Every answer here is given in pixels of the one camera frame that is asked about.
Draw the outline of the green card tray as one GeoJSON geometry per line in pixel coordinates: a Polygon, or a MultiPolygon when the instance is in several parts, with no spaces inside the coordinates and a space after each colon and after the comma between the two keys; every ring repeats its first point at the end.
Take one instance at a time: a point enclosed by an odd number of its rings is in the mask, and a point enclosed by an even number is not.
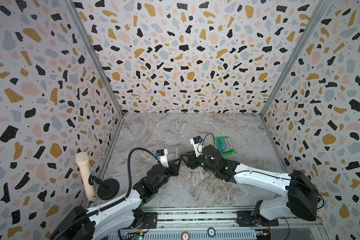
{"type": "Polygon", "coordinates": [[[229,137],[217,137],[216,142],[218,149],[223,156],[231,155],[235,152],[231,139],[229,137]]]}

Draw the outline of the grey card holder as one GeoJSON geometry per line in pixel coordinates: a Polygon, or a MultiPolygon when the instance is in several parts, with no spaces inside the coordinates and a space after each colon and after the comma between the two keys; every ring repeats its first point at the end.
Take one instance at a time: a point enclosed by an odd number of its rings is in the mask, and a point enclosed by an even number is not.
{"type": "Polygon", "coordinates": [[[187,148],[186,147],[176,147],[176,159],[180,159],[179,163],[180,163],[180,168],[186,168],[187,165],[184,162],[184,160],[181,158],[182,155],[186,155],[187,154],[187,148]]]}

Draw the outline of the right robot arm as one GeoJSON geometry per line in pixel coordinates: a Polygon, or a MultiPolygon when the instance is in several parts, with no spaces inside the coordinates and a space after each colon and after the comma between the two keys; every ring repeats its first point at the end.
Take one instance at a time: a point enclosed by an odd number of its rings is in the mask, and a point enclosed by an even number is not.
{"type": "Polygon", "coordinates": [[[324,199],[318,189],[300,171],[275,173],[252,168],[237,161],[225,159],[212,145],[203,149],[194,146],[193,153],[181,155],[190,169],[202,168],[224,182],[252,185],[278,195],[277,198],[259,200],[251,213],[252,221],[258,225],[270,225],[278,218],[299,218],[314,222],[318,204],[324,199]]]}

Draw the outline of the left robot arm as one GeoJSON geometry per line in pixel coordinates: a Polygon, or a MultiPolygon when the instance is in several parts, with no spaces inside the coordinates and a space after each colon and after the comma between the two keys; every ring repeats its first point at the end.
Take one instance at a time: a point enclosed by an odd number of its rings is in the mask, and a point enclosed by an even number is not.
{"type": "Polygon", "coordinates": [[[169,178],[179,175],[181,160],[169,161],[168,167],[154,165],[129,195],[103,205],[73,208],[50,236],[51,240],[100,240],[118,230],[137,228],[144,219],[141,207],[151,201],[169,178]]]}

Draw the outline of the cards stack in tray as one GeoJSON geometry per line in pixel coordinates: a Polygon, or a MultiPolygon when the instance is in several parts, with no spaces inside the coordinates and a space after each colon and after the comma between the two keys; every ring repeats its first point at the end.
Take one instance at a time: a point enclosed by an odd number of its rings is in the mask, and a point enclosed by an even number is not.
{"type": "Polygon", "coordinates": [[[220,139],[220,146],[222,152],[229,152],[232,150],[232,144],[229,137],[220,139]]]}

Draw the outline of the red round marker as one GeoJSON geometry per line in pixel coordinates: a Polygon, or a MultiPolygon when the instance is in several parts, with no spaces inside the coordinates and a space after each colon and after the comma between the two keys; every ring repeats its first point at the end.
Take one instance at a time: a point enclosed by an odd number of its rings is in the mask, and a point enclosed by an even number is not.
{"type": "Polygon", "coordinates": [[[190,240],[191,236],[188,232],[182,232],[181,234],[181,240],[190,240]]]}

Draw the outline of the black microphone stand base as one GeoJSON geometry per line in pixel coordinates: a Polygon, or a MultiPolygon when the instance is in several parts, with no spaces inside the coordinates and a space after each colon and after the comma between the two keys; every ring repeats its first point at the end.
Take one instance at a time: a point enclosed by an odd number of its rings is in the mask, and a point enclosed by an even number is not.
{"type": "Polygon", "coordinates": [[[97,180],[96,183],[99,185],[97,195],[101,200],[113,199],[120,189],[120,183],[116,179],[97,180]]]}

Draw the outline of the green round marker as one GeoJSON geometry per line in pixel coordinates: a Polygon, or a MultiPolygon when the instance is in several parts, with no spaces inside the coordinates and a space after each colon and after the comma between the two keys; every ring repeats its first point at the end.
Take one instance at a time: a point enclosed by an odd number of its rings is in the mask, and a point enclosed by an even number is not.
{"type": "Polygon", "coordinates": [[[216,236],[216,230],[214,228],[210,227],[207,230],[207,234],[210,238],[213,238],[216,236]]]}

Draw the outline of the beige microphone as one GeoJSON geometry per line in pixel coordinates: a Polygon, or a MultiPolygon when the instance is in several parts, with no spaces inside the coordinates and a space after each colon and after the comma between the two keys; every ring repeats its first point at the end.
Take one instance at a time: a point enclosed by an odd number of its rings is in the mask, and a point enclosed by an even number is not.
{"type": "Polygon", "coordinates": [[[86,152],[80,152],[76,154],[75,162],[79,167],[88,201],[93,201],[95,199],[95,191],[94,187],[89,182],[91,176],[90,158],[86,152]]]}

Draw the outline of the aluminium mounting rail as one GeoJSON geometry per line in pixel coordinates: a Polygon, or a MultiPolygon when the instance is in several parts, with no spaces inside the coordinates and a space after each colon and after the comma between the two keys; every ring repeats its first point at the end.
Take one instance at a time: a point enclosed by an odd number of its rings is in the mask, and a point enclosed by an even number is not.
{"type": "Polygon", "coordinates": [[[277,227],[240,227],[237,211],[252,211],[250,207],[143,208],[144,213],[158,212],[156,229],[118,230],[104,240],[181,240],[188,232],[190,240],[327,240],[329,237],[317,220],[278,218],[277,227]],[[210,238],[208,228],[216,230],[210,238]]]}

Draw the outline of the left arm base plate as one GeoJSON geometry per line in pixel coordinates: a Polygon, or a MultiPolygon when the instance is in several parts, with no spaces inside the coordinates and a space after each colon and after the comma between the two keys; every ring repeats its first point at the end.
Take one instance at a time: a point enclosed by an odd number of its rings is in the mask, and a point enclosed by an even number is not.
{"type": "Polygon", "coordinates": [[[147,230],[156,229],[158,223],[158,212],[147,212],[142,217],[134,220],[131,226],[124,228],[124,230],[147,230]]]}

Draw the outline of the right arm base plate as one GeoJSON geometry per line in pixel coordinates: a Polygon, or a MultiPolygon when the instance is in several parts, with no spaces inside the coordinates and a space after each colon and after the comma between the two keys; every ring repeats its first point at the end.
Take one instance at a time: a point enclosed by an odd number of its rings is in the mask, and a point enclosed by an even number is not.
{"type": "Polygon", "coordinates": [[[267,220],[260,215],[253,215],[252,211],[237,211],[237,224],[240,227],[277,227],[277,219],[267,220]]]}

